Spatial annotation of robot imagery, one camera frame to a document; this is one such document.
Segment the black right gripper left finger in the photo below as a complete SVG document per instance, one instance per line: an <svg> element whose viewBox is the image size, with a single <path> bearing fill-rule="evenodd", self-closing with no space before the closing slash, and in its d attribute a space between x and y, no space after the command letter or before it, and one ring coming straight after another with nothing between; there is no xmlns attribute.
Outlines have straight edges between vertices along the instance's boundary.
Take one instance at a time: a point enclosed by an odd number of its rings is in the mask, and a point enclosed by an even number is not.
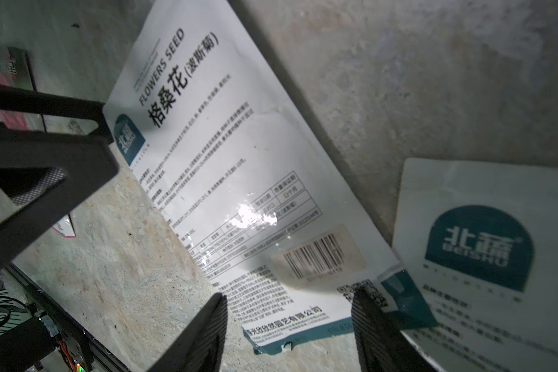
<svg viewBox="0 0 558 372"><path fill-rule="evenodd" d="M214 294L150 372L217 372L220 369L228 322L224 294Z"/></svg>

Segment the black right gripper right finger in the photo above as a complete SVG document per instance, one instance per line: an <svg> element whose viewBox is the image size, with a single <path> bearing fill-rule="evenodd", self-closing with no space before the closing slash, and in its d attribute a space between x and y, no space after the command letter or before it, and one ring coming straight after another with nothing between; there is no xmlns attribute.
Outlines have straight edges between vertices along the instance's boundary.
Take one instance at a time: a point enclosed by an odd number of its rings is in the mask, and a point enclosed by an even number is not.
<svg viewBox="0 0 558 372"><path fill-rule="evenodd" d="M364 290L355 292L351 318L362 371L434 371Z"/></svg>

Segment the white back seed packet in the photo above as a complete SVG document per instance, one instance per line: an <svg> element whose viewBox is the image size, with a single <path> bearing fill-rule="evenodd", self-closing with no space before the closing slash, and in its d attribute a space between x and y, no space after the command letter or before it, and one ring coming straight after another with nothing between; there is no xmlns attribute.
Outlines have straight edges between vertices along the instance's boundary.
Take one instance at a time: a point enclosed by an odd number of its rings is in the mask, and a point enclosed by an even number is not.
<svg viewBox="0 0 558 372"><path fill-rule="evenodd" d="M361 289L402 330L436 326L228 2L155 2L103 114L258 353L351 333Z"/></svg>

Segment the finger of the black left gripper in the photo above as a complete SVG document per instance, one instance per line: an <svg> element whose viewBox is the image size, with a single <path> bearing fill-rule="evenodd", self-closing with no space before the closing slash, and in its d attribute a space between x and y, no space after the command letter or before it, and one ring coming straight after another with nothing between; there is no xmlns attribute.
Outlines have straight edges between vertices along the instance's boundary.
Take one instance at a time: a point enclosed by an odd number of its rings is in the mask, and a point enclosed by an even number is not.
<svg viewBox="0 0 558 372"><path fill-rule="evenodd" d="M0 122L0 190L23 206L0 223L0 271L119 173L104 103L0 85L0 110L95 122L88 135L11 130Z"/></svg>

